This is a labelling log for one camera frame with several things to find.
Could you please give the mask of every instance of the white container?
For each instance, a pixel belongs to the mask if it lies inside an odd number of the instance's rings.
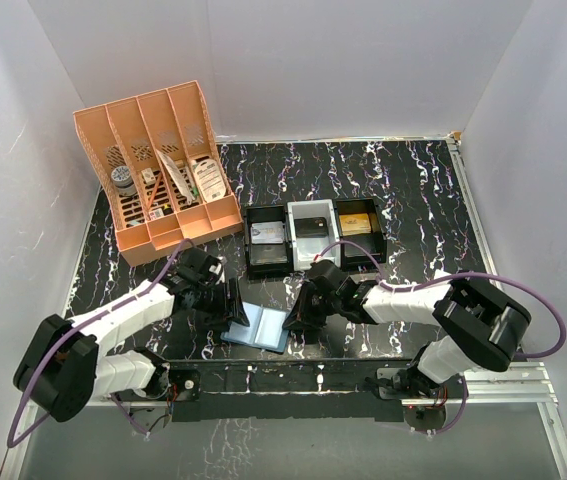
[[[314,257],[328,245],[339,240],[339,231],[336,226],[336,215],[332,200],[310,200],[307,202],[289,202],[287,204],[290,237],[292,238],[292,255],[294,270],[309,270]],[[323,217],[327,221],[327,238],[297,238],[294,220],[301,218]],[[341,266],[341,255],[338,246],[326,252],[322,257],[331,260],[337,267]]]

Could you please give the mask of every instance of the white wall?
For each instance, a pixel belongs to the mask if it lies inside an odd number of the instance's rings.
[[[534,2],[462,138],[497,268],[567,320],[567,2]],[[528,345],[545,349],[557,329],[535,313]],[[567,344],[547,365],[567,430]]]
[[[85,101],[201,81],[217,135],[462,129],[529,0],[29,0]]]
[[[62,313],[94,205],[82,107],[27,2],[0,1],[0,465],[12,375],[40,321]]]

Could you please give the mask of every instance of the marble tabletop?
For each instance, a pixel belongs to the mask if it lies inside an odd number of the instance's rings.
[[[443,140],[261,143],[219,146],[241,206],[290,201],[375,197],[389,233],[385,275],[392,283],[422,282],[436,269],[484,271],[452,159]],[[243,233],[202,246],[224,256],[226,275],[239,278],[244,301],[290,310],[302,273],[248,281]],[[158,274],[165,260],[131,268],[120,256],[109,206],[101,192],[87,233],[67,316],[110,302]],[[357,274],[355,278],[370,274]],[[201,331],[191,313],[178,313],[130,337],[122,353],[146,346],[171,361],[409,359],[441,332],[401,321],[354,325],[339,316],[315,338],[290,334],[283,354],[229,344]]]

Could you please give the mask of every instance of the black container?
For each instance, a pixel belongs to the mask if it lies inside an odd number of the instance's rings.
[[[370,252],[379,263],[387,260],[387,232],[382,222],[381,208],[373,198],[333,200],[336,224],[341,240],[348,240]],[[371,232],[343,236],[341,215],[366,213],[370,219]],[[341,269],[356,270],[358,267],[374,268],[372,261],[358,248],[341,245]]]
[[[252,244],[252,224],[262,222],[283,223],[282,244]],[[283,205],[244,207],[245,263],[248,278],[283,277],[294,271],[292,241],[287,223],[287,211]]]

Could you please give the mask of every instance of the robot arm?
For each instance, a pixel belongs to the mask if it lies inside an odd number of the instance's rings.
[[[168,386],[169,363],[147,349],[106,356],[128,337],[187,309],[205,328],[227,330],[231,322],[249,325],[236,279],[225,281],[219,259],[192,248],[179,257],[175,272],[148,290],[150,282],[96,310],[64,320],[58,315],[39,326],[16,374],[24,391],[42,358],[75,325],[105,315],[74,335],[37,380],[32,399],[59,422],[73,418],[94,397],[132,389],[159,397]]]
[[[424,346],[391,387],[429,395],[450,377],[480,366],[508,369],[530,324],[519,303],[483,279],[454,280],[394,294],[374,280],[356,283],[329,260],[312,265],[284,323],[290,330],[319,329],[339,313],[354,323],[394,321],[440,325],[448,334]]]

